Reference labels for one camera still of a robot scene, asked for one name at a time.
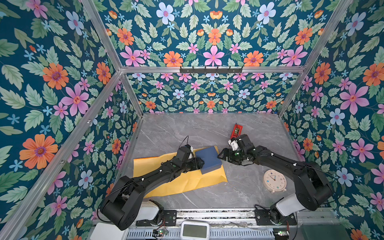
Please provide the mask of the blue gift box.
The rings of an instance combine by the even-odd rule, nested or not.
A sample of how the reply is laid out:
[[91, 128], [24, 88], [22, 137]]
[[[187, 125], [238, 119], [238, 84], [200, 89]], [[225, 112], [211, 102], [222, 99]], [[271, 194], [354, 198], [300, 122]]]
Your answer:
[[222, 167], [222, 161], [218, 158], [218, 151], [215, 146], [196, 151], [196, 157], [204, 161], [201, 168], [202, 175], [208, 174]]

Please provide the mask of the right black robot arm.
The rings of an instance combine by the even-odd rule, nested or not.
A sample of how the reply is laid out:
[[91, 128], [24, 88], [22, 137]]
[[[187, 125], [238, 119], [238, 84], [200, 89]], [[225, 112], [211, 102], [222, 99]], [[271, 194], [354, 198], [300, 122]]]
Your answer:
[[219, 159], [243, 167], [245, 162], [268, 167], [293, 181], [295, 193], [282, 198], [269, 209], [270, 220], [276, 225], [296, 212], [317, 210], [334, 194], [326, 173], [315, 162], [294, 161], [266, 147], [254, 146], [248, 135], [231, 138], [229, 145], [219, 153]]

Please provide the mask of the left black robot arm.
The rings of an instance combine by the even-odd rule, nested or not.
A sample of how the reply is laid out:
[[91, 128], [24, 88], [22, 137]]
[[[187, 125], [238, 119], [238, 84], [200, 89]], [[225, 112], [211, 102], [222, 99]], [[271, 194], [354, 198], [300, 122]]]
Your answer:
[[182, 146], [174, 157], [154, 171], [134, 178], [121, 177], [100, 205], [100, 212], [120, 230], [125, 230], [137, 220], [146, 194], [182, 173], [202, 169], [204, 164], [190, 145]]

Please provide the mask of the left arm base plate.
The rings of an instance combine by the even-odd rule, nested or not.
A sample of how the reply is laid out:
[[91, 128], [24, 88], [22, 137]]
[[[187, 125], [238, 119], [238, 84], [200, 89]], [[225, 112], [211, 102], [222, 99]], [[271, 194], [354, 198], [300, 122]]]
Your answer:
[[176, 210], [160, 211], [153, 220], [141, 220], [136, 222], [137, 227], [174, 227], [177, 221]]

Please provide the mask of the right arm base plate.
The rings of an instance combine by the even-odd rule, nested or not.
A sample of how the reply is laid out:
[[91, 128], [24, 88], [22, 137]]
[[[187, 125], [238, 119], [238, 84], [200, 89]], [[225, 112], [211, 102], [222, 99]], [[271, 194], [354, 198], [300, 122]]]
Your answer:
[[275, 210], [255, 209], [255, 219], [258, 226], [296, 226], [297, 218], [294, 214], [283, 216]]

